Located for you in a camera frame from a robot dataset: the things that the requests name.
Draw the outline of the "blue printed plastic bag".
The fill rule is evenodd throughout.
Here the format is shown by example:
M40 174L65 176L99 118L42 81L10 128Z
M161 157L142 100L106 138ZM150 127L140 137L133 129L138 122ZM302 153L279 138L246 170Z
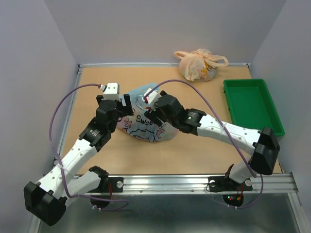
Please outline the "blue printed plastic bag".
M146 91L155 86L156 83L150 83L128 93L133 109L133 115L123 117L117 123L118 129L124 131L135 139L147 142L170 140L177 135L177 129L170 124L163 123L161 126L157 126L144 115L148 110L149 105L143 102L142 97Z

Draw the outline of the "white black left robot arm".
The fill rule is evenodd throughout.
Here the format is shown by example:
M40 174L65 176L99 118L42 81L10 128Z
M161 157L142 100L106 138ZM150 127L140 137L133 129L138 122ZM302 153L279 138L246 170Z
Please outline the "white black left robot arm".
M92 199L96 202L94 208L100 211L113 201L113 185L102 168L93 166L80 178L74 178L82 165L111 139L119 119L134 114L128 94L115 100L97 96L97 101L95 117L66 156L39 181L28 182L24 187L26 209L49 226L62 218L74 198Z

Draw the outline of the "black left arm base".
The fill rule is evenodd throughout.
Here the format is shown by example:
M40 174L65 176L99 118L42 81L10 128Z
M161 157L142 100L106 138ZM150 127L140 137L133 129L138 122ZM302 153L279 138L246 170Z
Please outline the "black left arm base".
M108 177L103 181L100 181L100 184L97 188L91 190L91 193L103 193L98 198L100 199L109 199L113 198L113 193L122 193L123 192L123 177ZM101 200L90 200L90 203L93 207L98 209L107 209L110 201L101 201Z

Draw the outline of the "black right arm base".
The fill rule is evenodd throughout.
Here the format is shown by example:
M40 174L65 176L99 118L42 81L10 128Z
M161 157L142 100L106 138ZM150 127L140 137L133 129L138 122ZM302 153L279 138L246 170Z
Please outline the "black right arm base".
M229 207L240 208L244 202L244 192L252 191L250 179L243 183L237 183L225 176L213 176L208 178L206 191L212 193L223 192L223 200Z

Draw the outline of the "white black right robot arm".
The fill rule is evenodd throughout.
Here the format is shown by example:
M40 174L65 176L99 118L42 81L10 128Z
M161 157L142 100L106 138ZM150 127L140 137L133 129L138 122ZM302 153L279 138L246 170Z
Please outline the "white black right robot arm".
M144 115L157 126L169 123L183 133L217 139L249 155L229 167L224 176L226 188L235 189L256 174L273 173L280 145L272 129L265 127L260 131L219 121L203 111L185 109L176 97L164 91L148 89L141 99L147 104Z

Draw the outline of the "orange knotted plastic bag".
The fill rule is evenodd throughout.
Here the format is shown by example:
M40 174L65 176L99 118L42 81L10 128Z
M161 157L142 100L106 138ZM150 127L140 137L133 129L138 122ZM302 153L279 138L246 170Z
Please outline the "orange knotted plastic bag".
M221 55L214 55L207 49L176 51L174 57L180 59L179 71L188 81L210 81L219 67L226 67L229 61Z

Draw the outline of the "green plastic tray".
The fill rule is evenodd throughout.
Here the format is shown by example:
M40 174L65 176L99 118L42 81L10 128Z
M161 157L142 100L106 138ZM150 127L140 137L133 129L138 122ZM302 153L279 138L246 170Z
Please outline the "green plastic tray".
M224 80L224 94L233 124L262 130L271 128L277 137L285 131L263 79Z

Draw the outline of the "aluminium frame rail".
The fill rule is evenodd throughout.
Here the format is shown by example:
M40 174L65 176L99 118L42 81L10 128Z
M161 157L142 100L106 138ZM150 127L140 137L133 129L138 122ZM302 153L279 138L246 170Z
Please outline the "aluminium frame rail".
M207 99L223 121L230 121L224 80L250 79L246 66L221 68L215 79L187 86L176 67L82 67L70 98L69 115L58 149L72 145L97 108L95 83L119 83L121 93L149 83L176 96L186 108L209 113ZM178 133L169 141L151 143L121 130L76 172L78 179L92 166L110 177L123 177L123 192L102 212L90 200L77 198L53 226L41 223L41 233L308 233L311 226L298 198L292 174L280 166L272 176L252 179L244 192L244 208L225 204L222 193L206 191L208 178L222 175L240 162L233 146L207 137Z

